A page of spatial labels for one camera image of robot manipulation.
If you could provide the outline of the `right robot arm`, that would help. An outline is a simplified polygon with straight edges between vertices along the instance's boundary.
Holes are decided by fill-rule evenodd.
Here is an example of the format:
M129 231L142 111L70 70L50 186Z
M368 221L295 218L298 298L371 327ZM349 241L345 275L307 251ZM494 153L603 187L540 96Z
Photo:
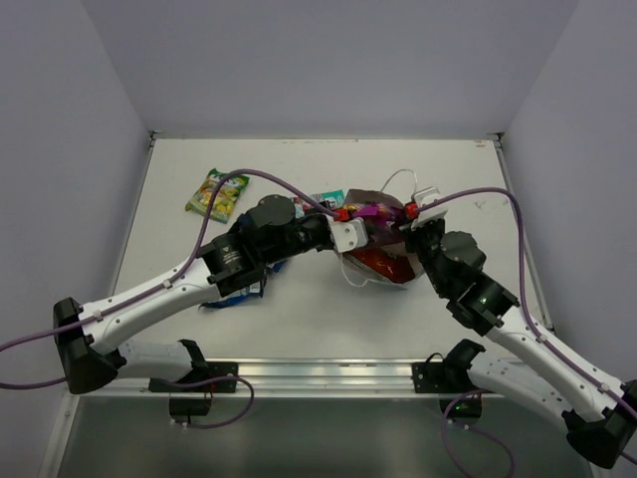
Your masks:
M566 440L589 462L612 468L636 431L636 383L590 363L534 319L518 298L487 275L473 236L442 219L401 227L436 294L463 327L514 354L568 405Z

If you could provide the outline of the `orange red chips bag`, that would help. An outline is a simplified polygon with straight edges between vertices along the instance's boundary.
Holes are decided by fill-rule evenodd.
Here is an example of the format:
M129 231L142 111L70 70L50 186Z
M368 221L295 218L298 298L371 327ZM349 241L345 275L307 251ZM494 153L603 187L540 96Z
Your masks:
M402 285L416 278L416 273L405 255L375 248L351 251L347 258L363 271L373 273L379 280L392 284Z

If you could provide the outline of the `yellow green candy packet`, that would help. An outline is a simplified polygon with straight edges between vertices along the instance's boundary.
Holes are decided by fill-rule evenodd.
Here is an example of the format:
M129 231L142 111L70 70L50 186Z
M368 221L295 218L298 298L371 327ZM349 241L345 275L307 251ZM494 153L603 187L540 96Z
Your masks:
M213 195L215 188L226 175L226 172L216 168L210 169L202 184L185 204L184 209L204 216L209 208L211 198L214 198L209 219L227 223L234 212L238 199L248 187L250 178L243 174L233 176L221 185L216 195Z

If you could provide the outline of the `purple snack packet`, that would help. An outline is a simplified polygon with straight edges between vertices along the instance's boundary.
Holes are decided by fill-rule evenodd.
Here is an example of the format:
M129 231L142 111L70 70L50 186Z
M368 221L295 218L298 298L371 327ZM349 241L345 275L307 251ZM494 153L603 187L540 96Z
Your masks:
M349 203L345 209L352 219L363 220L368 234L390 233L402 214L400 208L381 202Z

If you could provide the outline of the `blue Kettle chips bag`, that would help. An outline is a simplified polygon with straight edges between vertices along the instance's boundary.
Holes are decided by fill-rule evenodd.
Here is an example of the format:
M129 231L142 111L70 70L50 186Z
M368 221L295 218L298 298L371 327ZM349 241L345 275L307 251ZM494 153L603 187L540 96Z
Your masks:
M222 310L237 306L249 299L262 298L264 296L266 285L267 280L264 279L239 291L233 292L232 294L220 300L202 303L199 305L199 308L209 310Z

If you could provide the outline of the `green red snack packet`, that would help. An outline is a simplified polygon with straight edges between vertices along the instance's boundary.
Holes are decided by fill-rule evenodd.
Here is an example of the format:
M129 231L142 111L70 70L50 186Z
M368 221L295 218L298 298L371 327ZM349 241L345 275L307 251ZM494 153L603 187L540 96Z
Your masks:
M344 197L345 194L342 189L310 195L310 198L313 200L313 202L322 205L330 210L341 207L344 203ZM305 216L310 210L313 210L315 208L312 204L308 203L300 197L293 196L292 200L295 205L297 218Z

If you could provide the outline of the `light blue paper bag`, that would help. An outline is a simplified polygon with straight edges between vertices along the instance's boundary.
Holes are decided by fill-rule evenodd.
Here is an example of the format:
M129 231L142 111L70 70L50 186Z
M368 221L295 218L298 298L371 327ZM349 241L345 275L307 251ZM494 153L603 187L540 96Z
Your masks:
M354 288L374 283L407 289L424 275L416 255L407 251L400 235L407 219L405 203L387 192L390 182L401 173L412 176L411 192L416 193L416 172L400 168L378 190L351 188L345 194L342 207L362 221L367 237L366 245L338 255L343 278Z

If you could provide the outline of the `blue red snack packet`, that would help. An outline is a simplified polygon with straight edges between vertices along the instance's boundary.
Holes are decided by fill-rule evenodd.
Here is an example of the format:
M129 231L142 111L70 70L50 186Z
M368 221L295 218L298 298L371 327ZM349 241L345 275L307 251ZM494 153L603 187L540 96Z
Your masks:
M286 264L287 264L287 260L282 260L282 261L273 263L267 267L267 272L269 274L278 274L283 270Z

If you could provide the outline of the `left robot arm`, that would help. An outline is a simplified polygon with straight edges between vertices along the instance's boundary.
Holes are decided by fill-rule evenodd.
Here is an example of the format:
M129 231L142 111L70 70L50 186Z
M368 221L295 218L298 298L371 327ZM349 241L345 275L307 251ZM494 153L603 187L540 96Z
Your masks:
M125 377L200 388L207 367L194 342L153 345L133 337L183 310L264 281L272 264L333 249L334 224L320 212L297 217L291 199L269 195L172 270L106 299L59 301L53 308L55 344L69 391L84 394Z

